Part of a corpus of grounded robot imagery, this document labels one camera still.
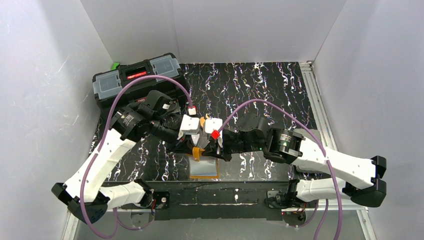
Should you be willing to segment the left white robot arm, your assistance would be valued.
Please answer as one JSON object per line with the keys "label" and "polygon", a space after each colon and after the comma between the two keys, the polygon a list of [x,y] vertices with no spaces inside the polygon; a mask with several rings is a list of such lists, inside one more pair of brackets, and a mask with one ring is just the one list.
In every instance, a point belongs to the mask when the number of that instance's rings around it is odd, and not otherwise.
{"label": "left white robot arm", "polygon": [[201,137],[218,135],[219,118],[198,118],[195,108],[182,114],[178,102],[168,95],[150,91],[140,101],[118,109],[106,125],[106,132],[79,170],[64,183],[56,183],[52,193],[68,210],[86,224],[97,222],[110,209],[134,204],[154,209],[154,190],[142,180],[105,187],[109,173],[142,138],[152,135],[166,143],[172,153],[191,155],[199,161],[204,149]]}

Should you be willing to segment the orange card holder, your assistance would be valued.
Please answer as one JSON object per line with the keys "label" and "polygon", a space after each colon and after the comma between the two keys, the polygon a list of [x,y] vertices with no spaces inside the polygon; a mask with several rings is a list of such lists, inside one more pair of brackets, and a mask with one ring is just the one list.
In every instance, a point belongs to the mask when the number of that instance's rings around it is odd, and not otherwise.
{"label": "orange card holder", "polygon": [[217,179],[219,178],[219,162],[217,158],[203,156],[205,150],[194,147],[188,156],[189,177],[191,179]]}

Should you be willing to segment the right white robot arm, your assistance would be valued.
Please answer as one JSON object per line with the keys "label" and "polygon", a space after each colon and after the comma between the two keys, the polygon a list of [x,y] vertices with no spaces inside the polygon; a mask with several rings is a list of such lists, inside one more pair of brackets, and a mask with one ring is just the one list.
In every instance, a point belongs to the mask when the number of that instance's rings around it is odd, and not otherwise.
{"label": "right white robot arm", "polygon": [[292,180],[286,193],[273,197],[282,206],[292,202],[308,203],[320,199],[348,199],[370,208],[380,207],[387,195],[383,176],[387,159],[351,156],[328,147],[320,148],[315,141],[301,133],[273,127],[268,120],[246,113],[236,123],[236,130],[220,127],[211,137],[217,142],[218,158],[230,161],[233,154],[262,152],[274,163],[297,167],[301,172],[319,172],[330,178]]}

